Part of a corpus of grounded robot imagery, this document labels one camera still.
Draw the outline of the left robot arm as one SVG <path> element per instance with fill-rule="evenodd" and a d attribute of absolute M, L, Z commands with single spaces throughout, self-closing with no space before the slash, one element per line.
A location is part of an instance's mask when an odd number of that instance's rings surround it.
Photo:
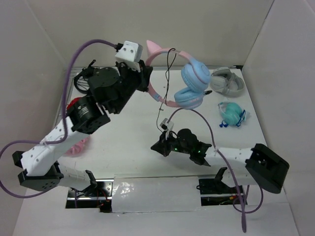
<path fill-rule="evenodd" d="M 153 68 L 142 60 L 139 66 L 136 71 L 124 62 L 114 68 L 89 65 L 77 75 L 89 85 L 86 95 L 67 108 L 66 117 L 38 145 L 13 153 L 14 164 L 22 168 L 21 186 L 39 192 L 64 186 L 86 196 L 95 194 L 97 181 L 91 171 L 66 167 L 58 159 L 109 123 L 108 114 L 119 114 L 136 90 L 147 92 Z"/>

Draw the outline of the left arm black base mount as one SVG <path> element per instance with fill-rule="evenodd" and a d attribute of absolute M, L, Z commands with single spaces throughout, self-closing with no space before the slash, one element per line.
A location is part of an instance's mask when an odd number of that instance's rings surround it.
<path fill-rule="evenodd" d="M 97 188 L 89 195 L 69 189 L 65 208 L 98 208 L 100 212 L 112 212 L 113 179 L 97 179 Z"/>

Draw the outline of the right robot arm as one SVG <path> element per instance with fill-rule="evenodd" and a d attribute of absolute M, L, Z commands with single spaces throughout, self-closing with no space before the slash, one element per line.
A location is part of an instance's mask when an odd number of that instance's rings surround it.
<path fill-rule="evenodd" d="M 217 167 L 215 188 L 221 193 L 239 184 L 258 185 L 267 192 L 279 194 L 289 169 L 289 163 L 264 144 L 250 148 L 214 147 L 199 141 L 187 128 L 177 135 L 164 131 L 151 150 L 164 157 L 173 151 L 184 153 L 199 166 Z"/>

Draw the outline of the pink blue cat-ear headphones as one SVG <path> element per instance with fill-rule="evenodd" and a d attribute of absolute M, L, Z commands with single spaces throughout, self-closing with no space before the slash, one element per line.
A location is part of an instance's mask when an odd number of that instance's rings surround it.
<path fill-rule="evenodd" d="M 157 56 L 169 52 L 174 52 L 176 55 L 188 61 L 181 69 L 181 76 L 187 87 L 174 94 L 174 101 L 167 101 L 165 98 L 162 98 L 151 84 L 148 85 L 148 94 L 155 101 L 161 102 L 172 108 L 191 110 L 200 106 L 203 102 L 203 97 L 206 94 L 206 89 L 211 81 L 211 73 L 207 66 L 185 51 L 162 48 L 150 40 L 146 41 L 146 46 L 148 52 L 148 58 L 145 62 L 146 66 L 150 66 Z"/>

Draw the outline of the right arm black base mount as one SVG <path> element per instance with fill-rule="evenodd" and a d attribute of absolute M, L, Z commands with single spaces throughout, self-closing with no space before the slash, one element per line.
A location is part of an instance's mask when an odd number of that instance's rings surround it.
<path fill-rule="evenodd" d="M 200 192 L 203 207 L 240 204 L 236 187 L 229 187 L 214 178 L 200 178 L 198 181 L 196 189 Z"/>

